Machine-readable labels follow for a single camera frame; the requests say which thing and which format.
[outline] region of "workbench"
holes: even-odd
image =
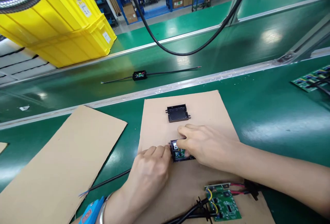
[[[329,13],[329,3],[329,0],[321,0],[225,28],[208,47],[192,56],[172,56],[157,47],[152,47],[87,67],[1,88],[0,123],[277,58]],[[220,5],[218,9],[207,8],[192,14],[197,14],[193,17],[200,18],[205,15],[204,20],[210,22],[207,26],[211,26],[215,21],[209,19],[209,13],[226,8],[227,3]],[[220,20],[224,17],[222,14],[219,12]],[[165,39],[201,28],[199,26],[181,29],[181,25],[178,25],[180,21],[182,17],[171,22],[155,24],[151,29],[158,39]],[[176,31],[172,30],[171,33],[169,27],[175,25]],[[265,32],[272,32],[271,39],[265,38]],[[191,51],[209,37],[210,33],[203,33],[167,43],[166,47],[178,52]],[[118,36],[111,52],[116,53],[148,42],[150,38],[142,28]],[[95,184],[131,167],[138,149],[144,99],[216,89],[242,143],[330,167],[329,98],[317,90],[306,93],[290,83],[291,80],[327,64],[330,64],[330,56],[323,56],[97,108],[98,111],[126,121],[128,125],[101,169]],[[150,76],[153,79],[139,82],[128,80],[107,85],[99,84],[100,81],[128,76],[137,70],[156,72],[191,66],[202,66],[202,70],[170,76],[154,75]],[[28,111],[16,110],[27,104],[30,105]],[[0,130],[0,142],[9,143],[0,155],[0,191],[40,151],[67,117],[68,115],[63,115]],[[77,211],[77,216],[83,213],[90,202],[118,189],[126,179],[127,176],[117,179],[89,193]],[[276,223],[326,223],[314,211],[286,195],[273,190],[263,191],[263,194]]]

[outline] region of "yellow storage bin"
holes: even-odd
[[[102,14],[85,30],[61,35],[28,48],[56,67],[64,67],[108,55],[116,38]]]
[[[85,29],[100,14],[94,0],[41,0],[30,9],[0,14],[0,34],[27,47],[44,39]]]

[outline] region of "circuit board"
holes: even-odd
[[[216,212],[218,210],[218,215],[214,217],[215,222],[242,218],[236,206],[235,200],[229,190],[229,186],[230,183],[205,186],[207,197],[212,197],[209,202],[210,210],[212,212]]]
[[[307,86],[309,86],[310,84],[308,83],[311,82],[311,83],[315,83],[316,81],[322,79],[322,78],[325,78],[327,76],[330,75],[330,65],[328,66],[324,66],[318,70],[315,70],[309,74],[306,74],[302,77],[299,77],[293,81],[291,81],[291,83],[295,84],[296,86],[298,86],[299,88],[307,91],[307,92],[312,92],[314,90],[316,90],[317,88],[316,87],[311,87],[311,88],[307,88]]]

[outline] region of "green conveyor belt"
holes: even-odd
[[[330,167],[329,97],[319,91],[307,93],[290,83],[311,69],[329,63],[330,56],[327,56],[153,97],[217,89],[241,142]],[[128,125],[95,184],[131,167],[138,149],[143,102],[144,98],[98,108],[98,111],[124,120]],[[9,143],[0,156],[0,191],[39,152],[67,117],[0,130],[1,142]],[[118,189],[126,178],[89,193],[77,216],[83,213],[91,201]],[[264,194],[277,223],[326,223],[315,212],[288,196],[274,191]]]

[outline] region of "finger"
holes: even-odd
[[[152,157],[161,158],[163,156],[164,150],[165,148],[163,146],[158,146],[152,154]]]
[[[150,147],[145,153],[144,153],[144,156],[151,156],[154,151],[156,150],[156,147],[155,146],[152,146]]]
[[[171,160],[172,154],[171,154],[171,150],[169,148],[169,145],[166,145],[164,148],[164,153],[163,153],[163,157],[164,160],[169,163],[169,161]]]
[[[180,139],[176,141],[176,145],[178,146],[178,148],[181,149],[188,149],[187,147],[187,139]]]
[[[184,137],[188,137],[188,135],[191,132],[190,128],[184,127],[184,126],[179,126],[178,127],[178,132],[180,135],[184,136]]]
[[[198,126],[193,125],[193,124],[186,124],[185,127],[190,128],[190,129],[197,129]]]
[[[187,157],[189,157],[191,154],[190,154],[190,152],[188,151],[188,150],[185,150],[185,157],[187,158]]]

